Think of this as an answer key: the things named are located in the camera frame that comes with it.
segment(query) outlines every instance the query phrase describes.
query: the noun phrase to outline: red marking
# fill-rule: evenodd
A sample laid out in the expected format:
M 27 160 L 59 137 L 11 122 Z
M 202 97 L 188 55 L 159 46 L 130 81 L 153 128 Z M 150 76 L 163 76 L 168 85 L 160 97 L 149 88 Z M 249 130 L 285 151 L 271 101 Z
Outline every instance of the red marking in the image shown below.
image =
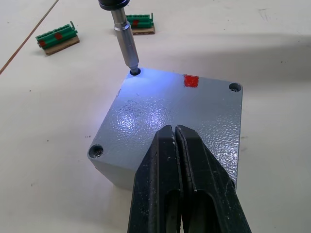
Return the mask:
M 134 20 L 133 21 L 133 28 L 138 27 L 138 23 L 139 23 L 139 20 Z
M 63 38 L 63 35 L 61 33 L 55 33 L 55 38 L 60 40 Z
M 184 75 L 184 86 L 186 87 L 198 87 L 199 85 L 199 76 L 193 75 Z
M 40 45 L 41 47 L 45 46 L 44 40 L 39 40 L 38 43 L 39 43 L 39 45 Z

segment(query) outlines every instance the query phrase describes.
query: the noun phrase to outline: green terminal block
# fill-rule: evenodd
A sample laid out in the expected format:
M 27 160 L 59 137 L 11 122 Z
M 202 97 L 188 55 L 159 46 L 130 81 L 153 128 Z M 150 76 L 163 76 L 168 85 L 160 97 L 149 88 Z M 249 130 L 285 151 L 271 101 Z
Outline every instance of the green terminal block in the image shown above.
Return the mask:
M 77 36 L 78 32 L 76 31 L 73 23 L 71 21 L 70 23 L 71 26 L 70 24 L 67 24 L 63 27 L 54 29 L 53 31 L 36 36 L 39 47 L 45 50 Z
M 151 13 L 151 18 L 150 15 L 129 15 L 126 18 L 132 28 L 152 28 L 154 25 L 153 13 Z

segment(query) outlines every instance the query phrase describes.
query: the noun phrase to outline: textured gray surface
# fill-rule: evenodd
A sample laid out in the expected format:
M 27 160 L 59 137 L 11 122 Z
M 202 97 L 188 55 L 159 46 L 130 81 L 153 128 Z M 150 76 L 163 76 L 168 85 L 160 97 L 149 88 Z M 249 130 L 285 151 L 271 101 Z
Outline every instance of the textured gray surface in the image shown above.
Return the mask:
M 185 87 L 182 74 L 145 68 L 129 74 L 92 142 L 104 153 L 89 159 L 114 184 L 130 189 L 155 132 L 181 124 L 199 133 L 236 184 L 242 90 L 233 92 L 230 84 L 200 78 L 196 88 Z

